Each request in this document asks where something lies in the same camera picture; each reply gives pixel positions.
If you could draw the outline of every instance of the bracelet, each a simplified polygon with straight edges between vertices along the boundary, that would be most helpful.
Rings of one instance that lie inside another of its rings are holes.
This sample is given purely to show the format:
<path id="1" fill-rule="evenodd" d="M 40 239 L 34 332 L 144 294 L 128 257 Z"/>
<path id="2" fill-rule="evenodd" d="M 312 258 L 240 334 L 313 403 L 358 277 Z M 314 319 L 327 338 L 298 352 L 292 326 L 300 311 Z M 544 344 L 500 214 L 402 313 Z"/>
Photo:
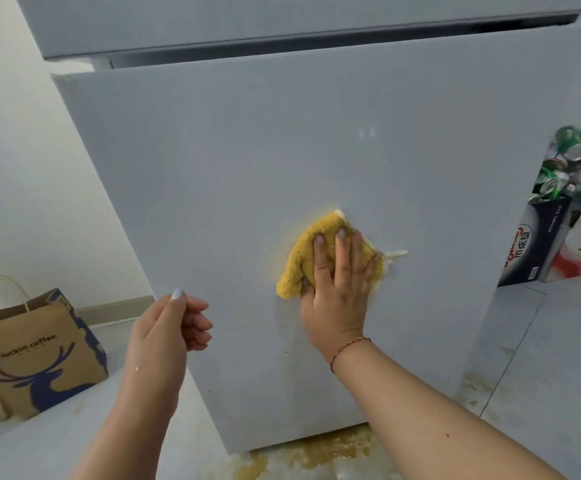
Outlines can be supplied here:
<path id="1" fill-rule="evenodd" d="M 370 343 L 372 343 L 372 340 L 369 339 L 368 337 L 360 337 L 358 339 L 355 340 L 351 340 L 350 342 L 348 342 L 345 346 L 343 346 L 341 349 L 339 349 L 337 351 L 337 353 L 334 355 L 333 360 L 331 360 L 331 372 L 334 373 L 333 370 L 333 364 L 334 364 L 334 360 L 337 358 L 338 355 L 340 355 L 340 353 L 342 352 L 342 350 L 344 350 L 346 347 L 348 347 L 349 345 L 353 345 L 355 342 L 359 342 L 360 340 L 368 340 Z"/>

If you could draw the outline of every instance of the tile floor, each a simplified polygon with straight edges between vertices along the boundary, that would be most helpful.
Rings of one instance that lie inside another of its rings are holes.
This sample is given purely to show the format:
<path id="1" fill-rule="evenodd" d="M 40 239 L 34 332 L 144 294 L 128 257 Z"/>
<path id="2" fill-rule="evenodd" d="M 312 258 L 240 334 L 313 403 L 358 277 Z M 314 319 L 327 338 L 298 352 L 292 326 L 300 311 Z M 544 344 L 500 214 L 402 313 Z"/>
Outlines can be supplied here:
<path id="1" fill-rule="evenodd" d="M 29 421 L 0 423 L 0 480 L 67 475 L 112 406 L 131 326 L 95 330 L 110 360 L 107 381 Z M 572 480 L 581 480 L 581 278 L 498 289 L 455 399 Z M 229 456 L 188 375 L 158 478 L 399 476 L 365 425 Z"/>

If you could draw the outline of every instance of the white nail polish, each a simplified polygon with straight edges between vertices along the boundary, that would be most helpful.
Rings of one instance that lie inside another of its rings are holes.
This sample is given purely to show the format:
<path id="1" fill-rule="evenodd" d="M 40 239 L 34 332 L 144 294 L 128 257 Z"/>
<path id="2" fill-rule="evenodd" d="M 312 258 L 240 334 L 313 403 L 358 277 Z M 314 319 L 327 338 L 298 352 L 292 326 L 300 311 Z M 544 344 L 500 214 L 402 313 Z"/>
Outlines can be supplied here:
<path id="1" fill-rule="evenodd" d="M 171 301 L 173 301 L 174 299 L 180 299 L 184 296 L 186 296 L 184 290 L 182 290 L 181 288 L 177 288 L 175 289 L 175 291 L 173 291 L 173 294 L 171 295 Z"/>

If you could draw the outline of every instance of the refrigerator door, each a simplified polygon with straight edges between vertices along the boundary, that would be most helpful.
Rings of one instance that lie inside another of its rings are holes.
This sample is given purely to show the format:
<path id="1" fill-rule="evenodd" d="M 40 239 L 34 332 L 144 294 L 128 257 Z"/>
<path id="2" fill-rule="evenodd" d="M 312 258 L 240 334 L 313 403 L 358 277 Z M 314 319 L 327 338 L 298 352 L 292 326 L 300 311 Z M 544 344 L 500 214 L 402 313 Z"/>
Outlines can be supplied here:
<path id="1" fill-rule="evenodd" d="M 581 0 L 18 2 L 44 57 L 581 11 Z"/>
<path id="2" fill-rule="evenodd" d="M 61 76 L 156 295 L 206 299 L 190 370 L 229 452 L 363 422 L 275 284 L 343 209 L 408 250 L 366 334 L 454 394 L 581 53 L 581 25 Z"/>

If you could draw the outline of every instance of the yellow cloth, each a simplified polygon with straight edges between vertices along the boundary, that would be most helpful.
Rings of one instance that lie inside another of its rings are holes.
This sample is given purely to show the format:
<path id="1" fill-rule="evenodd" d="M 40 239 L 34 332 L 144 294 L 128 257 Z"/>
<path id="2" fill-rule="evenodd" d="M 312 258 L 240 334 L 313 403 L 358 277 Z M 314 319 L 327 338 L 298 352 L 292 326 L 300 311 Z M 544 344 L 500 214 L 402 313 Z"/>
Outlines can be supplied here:
<path id="1" fill-rule="evenodd" d="M 280 281 L 277 283 L 277 294 L 280 298 L 288 299 L 299 295 L 301 292 L 301 279 L 303 276 L 306 276 L 308 281 L 315 286 L 315 278 L 313 276 L 313 240 L 319 233 L 324 234 L 328 251 L 328 266 L 330 267 L 331 274 L 334 273 L 334 240 L 337 232 L 342 227 L 346 229 L 347 238 L 350 240 L 353 229 L 347 224 L 346 219 L 343 217 L 341 212 L 333 212 L 332 214 L 318 220 L 304 231 L 293 246 L 293 249 L 290 251 L 286 263 L 286 269 L 284 270 Z M 364 241 L 364 266 L 368 264 L 368 261 L 370 261 L 376 253 L 377 251 Z M 373 285 L 381 279 L 382 274 L 383 261 L 380 259 L 380 263 L 377 263 L 375 274 L 372 277 Z"/>

